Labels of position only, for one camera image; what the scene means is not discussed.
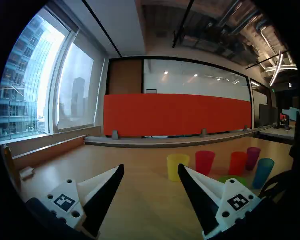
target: green plate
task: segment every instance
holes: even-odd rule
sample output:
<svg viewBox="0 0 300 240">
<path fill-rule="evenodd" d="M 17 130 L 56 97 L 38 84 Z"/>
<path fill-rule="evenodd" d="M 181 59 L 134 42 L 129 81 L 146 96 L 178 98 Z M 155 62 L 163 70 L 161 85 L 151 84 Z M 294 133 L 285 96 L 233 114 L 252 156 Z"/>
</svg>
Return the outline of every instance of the green plate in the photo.
<svg viewBox="0 0 300 240">
<path fill-rule="evenodd" d="M 242 185 L 247 186 L 246 180 L 243 177 L 235 176 L 235 175 L 228 175 L 228 176 L 222 176 L 218 179 L 219 182 L 225 183 L 226 180 L 234 178 L 238 180 Z"/>
</svg>

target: plastic cup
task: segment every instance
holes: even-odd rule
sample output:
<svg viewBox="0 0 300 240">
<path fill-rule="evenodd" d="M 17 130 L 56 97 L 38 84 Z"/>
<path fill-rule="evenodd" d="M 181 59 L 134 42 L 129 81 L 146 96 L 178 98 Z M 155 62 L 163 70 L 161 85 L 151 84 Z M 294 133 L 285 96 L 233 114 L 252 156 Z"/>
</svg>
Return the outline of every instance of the plastic cup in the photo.
<svg viewBox="0 0 300 240">
<path fill-rule="evenodd" d="M 218 179 L 218 181 L 222 182 L 222 183 L 225 183 L 226 180 L 228 180 L 230 178 L 234 178 L 234 179 L 238 180 L 238 182 L 240 182 L 242 185 L 247 186 L 247 182 L 243 177 L 234 176 L 234 175 L 222 176 Z"/>
<path fill-rule="evenodd" d="M 196 152 L 196 171 L 208 175 L 216 154 L 211 151 L 197 151 Z"/>
<path fill-rule="evenodd" d="M 257 163 L 259 154 L 260 154 L 261 149 L 260 148 L 248 148 L 247 149 L 247 155 L 248 155 L 248 159 L 247 159 L 247 163 L 246 163 L 246 170 L 253 170 L 254 166 Z"/>
<path fill-rule="evenodd" d="M 167 167 L 168 167 L 168 178 L 171 181 L 178 182 L 180 181 L 178 175 L 178 165 L 179 163 L 184 166 L 188 166 L 190 157 L 186 154 L 169 154 L 167 156 Z"/>
<path fill-rule="evenodd" d="M 245 152 L 233 152 L 230 159 L 229 175 L 241 176 L 247 162 Z"/>
<path fill-rule="evenodd" d="M 271 158 L 261 158 L 258 161 L 258 168 L 252 186 L 255 189 L 261 188 L 266 182 L 270 172 L 274 166 L 274 161 Z"/>
</svg>

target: purple cup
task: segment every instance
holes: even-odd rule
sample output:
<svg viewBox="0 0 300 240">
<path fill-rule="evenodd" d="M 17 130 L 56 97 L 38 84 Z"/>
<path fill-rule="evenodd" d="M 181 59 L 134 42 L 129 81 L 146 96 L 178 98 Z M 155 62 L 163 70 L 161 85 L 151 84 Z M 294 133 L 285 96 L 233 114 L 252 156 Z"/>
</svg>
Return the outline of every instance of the purple cup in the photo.
<svg viewBox="0 0 300 240">
<path fill-rule="evenodd" d="M 248 155 L 248 159 L 246 162 L 246 170 L 253 170 L 254 166 L 257 163 L 259 154 L 260 154 L 261 149 L 260 148 L 248 148 L 247 149 L 247 155 Z"/>
</svg>

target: yellow cup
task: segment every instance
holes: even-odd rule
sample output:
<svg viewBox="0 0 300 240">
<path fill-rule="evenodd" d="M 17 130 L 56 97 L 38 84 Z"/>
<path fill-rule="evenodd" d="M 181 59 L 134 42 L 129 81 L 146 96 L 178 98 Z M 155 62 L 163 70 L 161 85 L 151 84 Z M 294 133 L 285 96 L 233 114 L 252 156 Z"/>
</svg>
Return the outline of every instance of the yellow cup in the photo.
<svg viewBox="0 0 300 240">
<path fill-rule="evenodd" d="M 167 156 L 167 166 L 168 166 L 168 178 L 171 181 L 180 181 L 178 175 L 178 165 L 182 163 L 184 166 L 188 166 L 190 157 L 186 154 L 176 153 L 169 154 Z"/>
</svg>

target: red cup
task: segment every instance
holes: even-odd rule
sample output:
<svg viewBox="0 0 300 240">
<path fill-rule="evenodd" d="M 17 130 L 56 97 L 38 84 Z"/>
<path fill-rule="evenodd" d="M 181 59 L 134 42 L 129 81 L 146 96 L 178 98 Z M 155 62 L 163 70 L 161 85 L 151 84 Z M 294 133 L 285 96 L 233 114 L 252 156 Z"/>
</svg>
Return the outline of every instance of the red cup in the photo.
<svg viewBox="0 0 300 240">
<path fill-rule="evenodd" d="M 230 159 L 229 175 L 241 176 L 248 159 L 245 152 L 233 152 Z"/>
<path fill-rule="evenodd" d="M 208 175 L 216 154 L 211 151 L 197 151 L 196 152 L 196 171 Z"/>
</svg>

